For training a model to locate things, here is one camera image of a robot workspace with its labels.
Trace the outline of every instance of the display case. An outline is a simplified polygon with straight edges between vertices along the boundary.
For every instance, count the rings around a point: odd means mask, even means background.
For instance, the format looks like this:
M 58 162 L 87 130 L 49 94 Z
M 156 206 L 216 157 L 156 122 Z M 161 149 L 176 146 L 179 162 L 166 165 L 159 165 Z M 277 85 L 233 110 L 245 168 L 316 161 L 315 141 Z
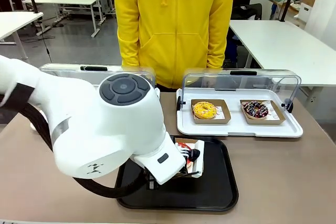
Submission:
M 186 135 L 300 137 L 302 127 L 291 114 L 300 84 L 300 77 L 289 70 L 189 70 L 176 92 L 177 128 Z M 199 123 L 194 105 L 202 100 L 223 101 L 230 119 Z M 249 119 L 244 111 L 249 101 L 264 104 L 267 116 Z
M 101 81 L 110 75 L 132 73 L 146 78 L 150 85 L 155 88 L 155 73 L 152 68 L 49 63 L 40 67 L 40 70 L 54 76 L 86 80 L 95 87 L 98 87 Z

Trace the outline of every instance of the brown paper tray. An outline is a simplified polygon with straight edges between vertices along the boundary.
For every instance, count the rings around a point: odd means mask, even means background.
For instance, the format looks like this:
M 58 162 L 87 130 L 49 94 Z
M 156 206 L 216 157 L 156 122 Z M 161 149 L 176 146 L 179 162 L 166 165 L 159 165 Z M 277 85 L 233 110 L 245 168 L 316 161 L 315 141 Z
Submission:
M 257 102 L 266 102 L 269 100 L 240 100 L 240 108 L 242 109 L 242 112 L 244 114 L 244 117 L 246 119 L 246 122 L 248 124 L 258 124 L 258 125 L 279 125 L 281 123 L 283 123 L 286 118 L 283 115 L 283 113 L 281 112 L 281 110 L 279 109 L 279 107 L 274 103 L 274 101 L 271 101 L 271 105 L 274 108 L 275 113 L 277 114 L 277 116 L 279 117 L 279 120 L 260 120 L 260 119 L 251 119 L 247 116 L 246 111 L 243 109 L 242 107 L 242 103 L 243 102 L 250 102 L 250 101 L 257 101 Z
M 198 102 L 209 102 L 216 107 L 221 107 L 224 113 L 224 119 L 199 119 L 194 115 L 193 106 Z M 196 124 L 227 124 L 231 120 L 231 114 L 224 100 L 220 99 L 192 99 L 191 111 L 193 113 L 194 122 Z

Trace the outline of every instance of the gray floor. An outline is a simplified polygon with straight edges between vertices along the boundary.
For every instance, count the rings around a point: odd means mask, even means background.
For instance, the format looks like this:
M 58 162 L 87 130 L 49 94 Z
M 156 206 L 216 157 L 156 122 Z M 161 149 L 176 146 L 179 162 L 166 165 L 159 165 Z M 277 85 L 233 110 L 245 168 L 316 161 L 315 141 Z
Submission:
M 54 10 L 44 5 L 39 6 L 39 11 L 44 13 L 44 20 L 55 16 Z M 45 25 L 51 24 L 55 19 L 45 21 Z M 54 36 L 53 39 L 45 40 L 49 49 L 52 62 L 55 63 L 82 63 L 100 65 L 120 65 L 121 57 L 117 40 L 117 20 L 108 18 L 101 26 L 100 32 L 95 38 L 91 38 L 93 25 L 91 16 L 75 18 L 73 20 L 63 20 L 64 27 L 52 28 L 44 34 L 44 37 Z M 36 38 L 35 27 L 27 26 L 19 31 L 22 41 Z M 23 42 L 29 63 L 40 67 L 50 63 L 43 41 Z M 247 50 L 238 47 L 238 67 L 243 68 L 247 59 Z M 0 55 L 9 58 L 19 58 L 16 46 L 0 45 Z M 303 102 L 304 95 L 298 95 L 298 99 Z M 0 123 L 6 121 L 8 113 L 0 111 Z M 336 141 L 336 125 L 320 123 L 321 127 Z

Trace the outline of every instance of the chocolate donut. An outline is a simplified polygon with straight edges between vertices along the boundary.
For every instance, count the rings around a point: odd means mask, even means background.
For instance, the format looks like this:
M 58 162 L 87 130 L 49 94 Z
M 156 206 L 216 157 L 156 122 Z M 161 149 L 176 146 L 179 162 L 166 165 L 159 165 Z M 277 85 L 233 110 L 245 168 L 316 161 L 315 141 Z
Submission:
M 243 105 L 246 113 L 254 118 L 264 118 L 268 115 L 268 108 L 266 105 L 257 101 L 250 101 Z

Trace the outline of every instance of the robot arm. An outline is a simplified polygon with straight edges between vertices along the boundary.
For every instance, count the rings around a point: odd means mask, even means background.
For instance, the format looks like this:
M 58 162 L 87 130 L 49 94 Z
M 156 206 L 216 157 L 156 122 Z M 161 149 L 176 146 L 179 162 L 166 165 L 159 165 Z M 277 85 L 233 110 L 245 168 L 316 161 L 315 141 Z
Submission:
M 32 90 L 28 103 L 45 113 L 55 162 L 69 176 L 97 178 L 131 158 L 163 184 L 185 165 L 165 130 L 153 87 L 139 76 L 110 76 L 95 89 L 0 56 L 0 105 L 24 95 L 19 85 Z

